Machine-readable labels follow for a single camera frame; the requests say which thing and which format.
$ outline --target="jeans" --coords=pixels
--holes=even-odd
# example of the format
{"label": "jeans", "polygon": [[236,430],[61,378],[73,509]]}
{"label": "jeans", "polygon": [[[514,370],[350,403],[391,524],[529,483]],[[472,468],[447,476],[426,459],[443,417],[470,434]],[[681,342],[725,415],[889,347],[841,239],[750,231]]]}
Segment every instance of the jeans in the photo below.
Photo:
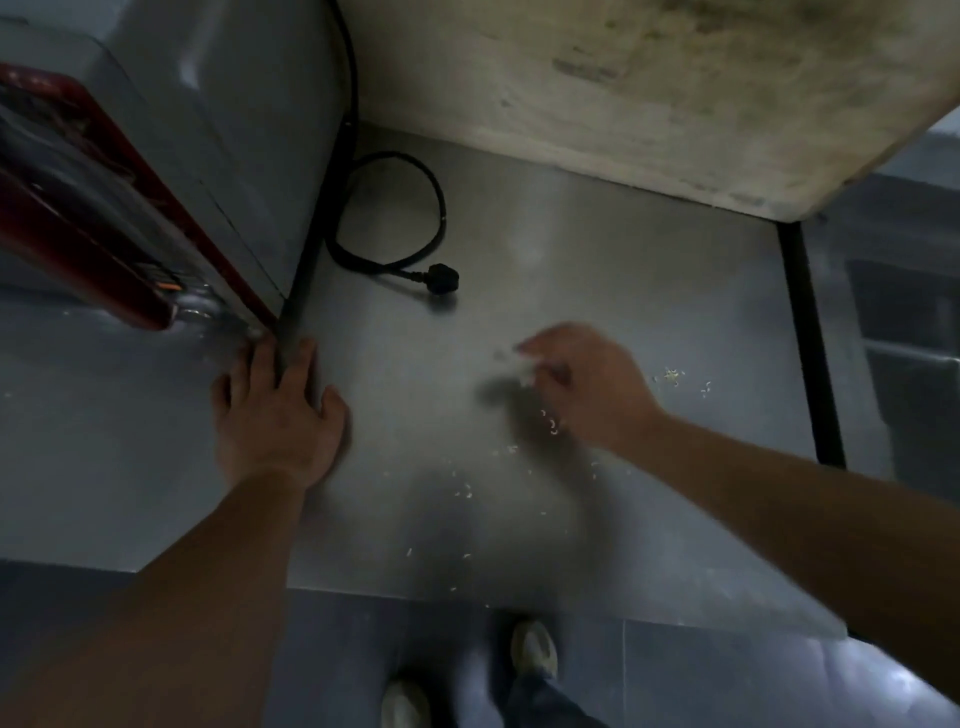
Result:
{"label": "jeans", "polygon": [[607,728],[589,717],[545,674],[520,675],[507,700],[506,728]]}

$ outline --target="sneaker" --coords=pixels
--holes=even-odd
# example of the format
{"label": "sneaker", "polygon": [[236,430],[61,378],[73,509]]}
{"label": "sneaker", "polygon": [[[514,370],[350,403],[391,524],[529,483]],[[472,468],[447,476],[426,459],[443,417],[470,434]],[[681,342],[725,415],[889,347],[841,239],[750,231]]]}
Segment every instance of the sneaker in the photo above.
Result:
{"label": "sneaker", "polygon": [[514,638],[510,641],[510,657],[518,675],[538,672],[557,679],[557,646],[546,627],[538,621],[524,621],[516,626]]}
{"label": "sneaker", "polygon": [[383,693],[380,728],[430,728],[430,703],[416,683],[394,680]]}

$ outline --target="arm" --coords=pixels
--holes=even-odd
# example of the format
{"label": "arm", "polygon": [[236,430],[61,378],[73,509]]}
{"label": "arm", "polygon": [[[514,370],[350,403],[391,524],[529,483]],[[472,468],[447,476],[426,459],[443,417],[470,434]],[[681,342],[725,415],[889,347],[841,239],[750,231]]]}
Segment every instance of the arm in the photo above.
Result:
{"label": "arm", "polygon": [[630,354],[589,327],[520,345],[574,435],[673,487],[954,700],[960,510],[667,415]]}
{"label": "arm", "polygon": [[275,346],[214,382],[217,460],[229,493],[147,566],[110,616],[29,676],[0,710],[9,726],[254,726],[283,622],[287,561],[307,489],[329,470],[347,407],[317,413],[302,342],[276,386]]}

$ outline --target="appliance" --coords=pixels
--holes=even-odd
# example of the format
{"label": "appliance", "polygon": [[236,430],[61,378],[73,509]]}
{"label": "appliance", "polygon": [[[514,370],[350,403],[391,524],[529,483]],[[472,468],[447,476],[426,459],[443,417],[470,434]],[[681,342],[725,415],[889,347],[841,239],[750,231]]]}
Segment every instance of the appliance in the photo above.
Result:
{"label": "appliance", "polygon": [[317,0],[0,0],[0,282],[270,326],[345,107]]}

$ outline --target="forearm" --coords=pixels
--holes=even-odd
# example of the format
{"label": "forearm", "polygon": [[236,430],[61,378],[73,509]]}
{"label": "forearm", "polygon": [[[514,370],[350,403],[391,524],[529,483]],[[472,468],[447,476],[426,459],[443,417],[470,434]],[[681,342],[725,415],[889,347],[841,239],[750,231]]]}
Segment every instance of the forearm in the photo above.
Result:
{"label": "forearm", "polygon": [[623,454],[956,698],[960,511],[673,418]]}
{"label": "forearm", "polygon": [[37,725],[255,725],[302,499],[280,482],[237,486],[136,576],[111,619],[29,679],[12,716]]}

